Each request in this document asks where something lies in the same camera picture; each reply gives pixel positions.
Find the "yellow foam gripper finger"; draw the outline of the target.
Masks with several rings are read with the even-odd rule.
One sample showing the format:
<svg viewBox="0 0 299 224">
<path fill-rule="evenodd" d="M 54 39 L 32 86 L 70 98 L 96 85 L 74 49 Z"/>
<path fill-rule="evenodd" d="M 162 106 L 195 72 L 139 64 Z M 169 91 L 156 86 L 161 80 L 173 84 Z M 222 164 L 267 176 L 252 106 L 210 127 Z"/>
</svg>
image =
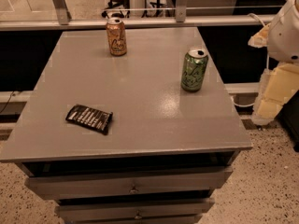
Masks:
<svg viewBox="0 0 299 224">
<path fill-rule="evenodd" d="M 263 48 L 268 44 L 269 25 L 265 25 L 258 33 L 253 35 L 248 42 L 248 45 L 254 48 Z"/>
<path fill-rule="evenodd" d="M 282 107 L 299 91 L 299 65 L 279 63 L 274 70 L 265 69 L 251 120 L 264 126 L 271 122 Z"/>
</svg>

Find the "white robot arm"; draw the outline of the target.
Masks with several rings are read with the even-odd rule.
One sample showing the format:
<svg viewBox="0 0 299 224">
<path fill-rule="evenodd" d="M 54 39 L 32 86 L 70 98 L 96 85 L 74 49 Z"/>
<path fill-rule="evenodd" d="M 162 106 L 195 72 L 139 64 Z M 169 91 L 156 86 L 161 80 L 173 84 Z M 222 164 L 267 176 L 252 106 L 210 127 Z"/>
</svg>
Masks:
<svg viewBox="0 0 299 224">
<path fill-rule="evenodd" d="M 267 48 L 267 58 L 278 61 L 266 67 L 251 120 L 267 125 L 299 91 L 299 0 L 288 0 L 274 19 L 249 39 L 254 48 Z"/>
</svg>

